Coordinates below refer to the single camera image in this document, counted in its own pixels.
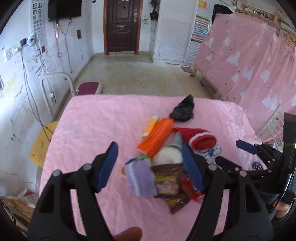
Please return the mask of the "person's right hand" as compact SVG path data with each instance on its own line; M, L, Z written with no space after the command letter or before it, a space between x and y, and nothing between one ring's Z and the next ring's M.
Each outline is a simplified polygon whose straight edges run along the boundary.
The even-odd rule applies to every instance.
M285 217L291 209L291 205L288 205L282 201L280 201L277 205L276 203L273 204L273 207L276 210L276 218L281 219Z

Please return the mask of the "person's left hand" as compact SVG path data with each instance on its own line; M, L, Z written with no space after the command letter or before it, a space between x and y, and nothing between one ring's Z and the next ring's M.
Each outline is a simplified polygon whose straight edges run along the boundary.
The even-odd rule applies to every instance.
M117 235L113 236L115 241L140 241L142 238L142 229L131 227Z

